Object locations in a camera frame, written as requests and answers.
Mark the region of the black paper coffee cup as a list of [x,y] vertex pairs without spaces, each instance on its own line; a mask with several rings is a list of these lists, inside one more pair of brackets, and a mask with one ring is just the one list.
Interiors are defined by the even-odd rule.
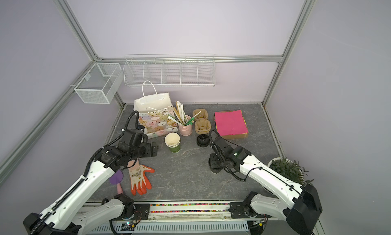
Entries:
[[220,162],[220,159],[215,158],[215,156],[209,157],[208,165],[209,165],[210,170],[214,174],[218,174],[224,169],[224,167],[222,166],[222,164]]

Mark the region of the white cartoon paper gift bag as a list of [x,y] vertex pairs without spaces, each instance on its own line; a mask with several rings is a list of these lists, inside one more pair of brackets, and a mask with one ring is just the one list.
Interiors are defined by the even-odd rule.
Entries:
[[134,101],[133,109],[139,112],[138,122],[144,127],[144,133],[149,139],[178,132],[169,93],[143,93],[141,98]]

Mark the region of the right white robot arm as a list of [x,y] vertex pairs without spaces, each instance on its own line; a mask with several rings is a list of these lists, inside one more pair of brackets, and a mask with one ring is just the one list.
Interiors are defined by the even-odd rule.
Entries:
[[219,134],[209,133],[213,153],[208,164],[217,174],[226,171],[235,179],[246,182],[253,179],[266,188],[272,197],[250,192],[242,202],[232,202],[230,212],[233,218],[261,218],[265,225],[270,217],[284,220],[299,235],[312,235],[323,208],[317,189],[311,184],[301,185],[286,178],[262,163],[242,146],[231,146]]

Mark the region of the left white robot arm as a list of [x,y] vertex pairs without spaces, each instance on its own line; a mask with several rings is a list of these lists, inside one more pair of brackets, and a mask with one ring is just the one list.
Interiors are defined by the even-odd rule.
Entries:
[[146,173],[154,169],[139,164],[139,158],[157,155],[155,142],[148,142],[135,120],[135,128],[129,129],[130,119],[122,133],[107,145],[98,149],[89,159],[83,175],[59,199],[41,213],[31,213],[23,221],[30,235],[85,235],[100,225],[118,218],[131,219],[136,208],[134,201],[120,193],[107,203],[78,215],[79,210],[95,191],[117,171],[131,171],[132,192],[145,194],[152,188]]

